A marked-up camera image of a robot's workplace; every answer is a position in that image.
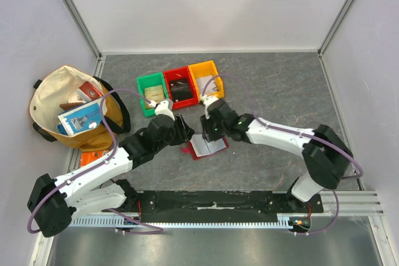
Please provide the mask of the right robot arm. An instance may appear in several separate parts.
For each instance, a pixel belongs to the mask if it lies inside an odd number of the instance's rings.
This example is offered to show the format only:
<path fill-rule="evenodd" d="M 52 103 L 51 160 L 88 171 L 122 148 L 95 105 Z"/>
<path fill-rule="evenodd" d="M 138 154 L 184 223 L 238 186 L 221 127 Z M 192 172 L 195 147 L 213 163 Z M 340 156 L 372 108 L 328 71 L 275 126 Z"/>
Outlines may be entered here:
<path fill-rule="evenodd" d="M 286 194 L 287 208 L 300 212 L 323 189 L 335 190 L 343 180 L 353 154 L 327 125 L 302 129 L 256 118 L 250 113 L 238 115 L 222 99 L 203 96 L 204 115 L 200 118 L 203 137 L 216 141 L 229 137 L 237 142 L 266 145 L 303 158 L 307 172 L 297 178 Z"/>

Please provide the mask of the red leather card holder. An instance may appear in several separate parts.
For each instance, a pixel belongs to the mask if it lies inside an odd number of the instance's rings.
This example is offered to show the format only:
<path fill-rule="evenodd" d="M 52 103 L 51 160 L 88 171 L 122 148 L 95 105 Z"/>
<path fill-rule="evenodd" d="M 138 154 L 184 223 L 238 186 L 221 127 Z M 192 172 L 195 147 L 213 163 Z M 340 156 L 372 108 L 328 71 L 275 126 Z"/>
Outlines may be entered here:
<path fill-rule="evenodd" d="M 228 148 L 229 144 L 225 138 L 218 139 L 217 141 L 206 141 L 201 135 L 194 134 L 186 146 L 181 147 L 181 152 L 190 154 L 194 160 L 198 160 Z"/>

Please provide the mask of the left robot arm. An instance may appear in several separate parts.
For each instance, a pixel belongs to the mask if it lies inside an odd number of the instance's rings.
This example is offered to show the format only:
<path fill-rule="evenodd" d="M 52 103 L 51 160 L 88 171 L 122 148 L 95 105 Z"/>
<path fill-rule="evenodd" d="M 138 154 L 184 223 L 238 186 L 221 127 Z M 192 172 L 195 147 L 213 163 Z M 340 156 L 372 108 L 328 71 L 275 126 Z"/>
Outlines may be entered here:
<path fill-rule="evenodd" d="M 119 142 L 104 158 L 56 178 L 42 175 L 27 203 L 31 212 L 28 231 L 35 233 L 32 224 L 36 223 L 44 237 L 53 237 L 87 214 L 112 209 L 132 211 L 138 206 L 139 195 L 126 179 L 116 180 L 106 188 L 101 184 L 151 161 L 167 146 L 189 142 L 194 133 L 181 115 L 158 115 L 148 126 Z"/>

